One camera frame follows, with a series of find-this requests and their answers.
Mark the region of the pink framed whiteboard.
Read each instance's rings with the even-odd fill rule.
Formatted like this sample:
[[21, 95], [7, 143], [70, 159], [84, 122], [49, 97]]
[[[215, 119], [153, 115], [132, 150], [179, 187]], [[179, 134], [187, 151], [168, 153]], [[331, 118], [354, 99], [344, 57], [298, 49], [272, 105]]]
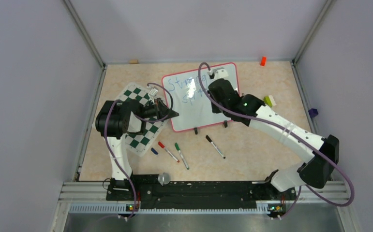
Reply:
[[173, 131], [192, 130], [230, 120], [222, 113], [212, 112], [211, 102], [201, 89], [197, 69], [165, 75], [162, 85], [169, 91], [165, 93], [165, 99], [170, 103], [169, 95], [172, 96], [173, 110], [179, 114], [171, 119]]

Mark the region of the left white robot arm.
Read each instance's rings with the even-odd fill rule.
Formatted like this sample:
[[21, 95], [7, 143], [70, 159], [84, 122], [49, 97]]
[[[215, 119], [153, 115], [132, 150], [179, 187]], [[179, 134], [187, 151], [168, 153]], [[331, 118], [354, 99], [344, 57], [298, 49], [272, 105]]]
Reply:
[[95, 119], [95, 128], [105, 139], [112, 164], [111, 178], [124, 181], [118, 187], [118, 194], [125, 200], [136, 194], [131, 182], [133, 173], [127, 156], [126, 136], [142, 135], [147, 123], [161, 122], [178, 117], [179, 113], [167, 107], [161, 98], [152, 103], [142, 104], [138, 100], [106, 101]]

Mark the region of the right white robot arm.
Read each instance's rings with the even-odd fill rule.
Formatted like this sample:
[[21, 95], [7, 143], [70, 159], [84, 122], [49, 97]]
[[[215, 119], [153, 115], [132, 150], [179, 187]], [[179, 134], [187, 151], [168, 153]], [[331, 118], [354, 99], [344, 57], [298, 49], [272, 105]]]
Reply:
[[223, 113], [235, 122], [268, 134], [290, 148], [302, 161], [284, 170], [273, 171], [266, 178], [265, 194], [269, 198], [278, 199], [284, 191], [301, 185], [317, 189], [325, 186], [334, 168], [318, 153], [338, 163], [339, 140], [335, 136], [324, 138], [313, 134], [278, 115], [254, 95], [240, 96], [224, 68], [210, 70], [208, 75], [212, 80], [208, 94], [216, 101], [211, 105], [213, 113]]

